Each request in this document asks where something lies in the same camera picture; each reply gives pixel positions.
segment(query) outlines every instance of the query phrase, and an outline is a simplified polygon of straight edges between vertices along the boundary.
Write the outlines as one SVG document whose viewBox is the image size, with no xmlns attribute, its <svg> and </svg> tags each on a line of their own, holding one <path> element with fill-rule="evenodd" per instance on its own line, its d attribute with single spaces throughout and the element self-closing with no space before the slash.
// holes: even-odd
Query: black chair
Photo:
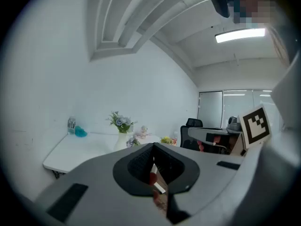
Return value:
<svg viewBox="0 0 301 226">
<path fill-rule="evenodd" d="M 203 127 L 203 122 L 198 119 L 188 118 L 186 122 L 186 126 L 188 127 Z"/>
<path fill-rule="evenodd" d="M 198 119 L 188 118 L 186 126 L 181 126 L 181 145 L 180 147 L 199 151 L 198 141 L 188 136 L 189 127 L 203 127 L 203 122 Z"/>
<path fill-rule="evenodd" d="M 188 128 L 203 127 L 201 120 L 189 118 L 186 126 L 181 126 L 181 144 L 180 147 L 187 148 L 194 151 L 199 151 L 198 140 L 188 135 Z M 204 144 L 204 152 L 215 154 L 227 154 L 227 148 L 222 145 L 208 145 Z"/>
<path fill-rule="evenodd" d="M 180 147 L 187 148 L 190 150 L 199 151 L 198 141 L 188 136 L 188 128 L 191 126 L 181 126 L 181 144 Z"/>
</svg>

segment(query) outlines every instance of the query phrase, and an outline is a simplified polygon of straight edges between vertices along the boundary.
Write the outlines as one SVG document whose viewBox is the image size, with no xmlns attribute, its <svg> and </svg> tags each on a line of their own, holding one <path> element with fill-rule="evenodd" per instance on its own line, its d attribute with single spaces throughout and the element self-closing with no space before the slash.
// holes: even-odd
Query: white vase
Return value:
<svg viewBox="0 0 301 226">
<path fill-rule="evenodd" d="M 118 134 L 118 140 L 114 146 L 114 151 L 119 151 L 127 147 L 127 134 L 120 133 Z"/>
</svg>

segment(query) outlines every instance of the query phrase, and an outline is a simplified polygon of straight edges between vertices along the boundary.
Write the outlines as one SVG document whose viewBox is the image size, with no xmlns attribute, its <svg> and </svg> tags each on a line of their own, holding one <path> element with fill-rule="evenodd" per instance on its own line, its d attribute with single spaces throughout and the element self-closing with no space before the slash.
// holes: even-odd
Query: white desk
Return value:
<svg viewBox="0 0 301 226">
<path fill-rule="evenodd" d="M 118 135 L 89 133 L 82 138 L 67 135 L 44 160 L 43 166 L 52 171 L 67 173 L 91 158 L 112 153 L 117 140 Z M 147 136 L 138 140 L 146 144 L 159 142 L 160 138 Z"/>
</svg>

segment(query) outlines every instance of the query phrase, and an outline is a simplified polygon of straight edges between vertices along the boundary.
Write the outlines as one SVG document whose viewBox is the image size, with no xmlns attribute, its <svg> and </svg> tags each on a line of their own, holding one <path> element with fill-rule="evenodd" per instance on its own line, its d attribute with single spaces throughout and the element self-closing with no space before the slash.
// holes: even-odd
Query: ceiling light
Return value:
<svg viewBox="0 0 301 226">
<path fill-rule="evenodd" d="M 216 35 L 215 38 L 218 43 L 221 43 L 229 40 L 237 40 L 237 39 L 251 38 L 251 37 L 263 37 L 264 34 L 265 34 L 264 28 L 242 29 L 242 30 L 235 30 L 231 32 L 224 32 Z"/>
<path fill-rule="evenodd" d="M 224 90 L 224 92 L 228 92 L 228 91 L 246 91 L 246 89 L 245 90 Z"/>
<path fill-rule="evenodd" d="M 244 96 L 245 94 L 225 94 L 224 96 Z"/>
</svg>

